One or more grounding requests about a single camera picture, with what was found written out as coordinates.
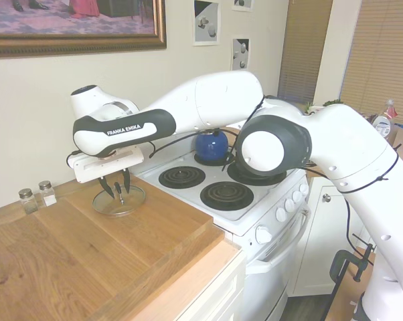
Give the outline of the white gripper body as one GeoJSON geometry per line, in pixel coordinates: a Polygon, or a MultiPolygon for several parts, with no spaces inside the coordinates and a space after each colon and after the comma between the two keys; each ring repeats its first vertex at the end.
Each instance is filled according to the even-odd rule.
{"type": "Polygon", "coordinates": [[[79,183],[86,183],[99,177],[105,177],[144,161],[142,150],[138,146],[119,148],[111,156],[98,158],[84,153],[72,155],[72,169],[79,183]]]}

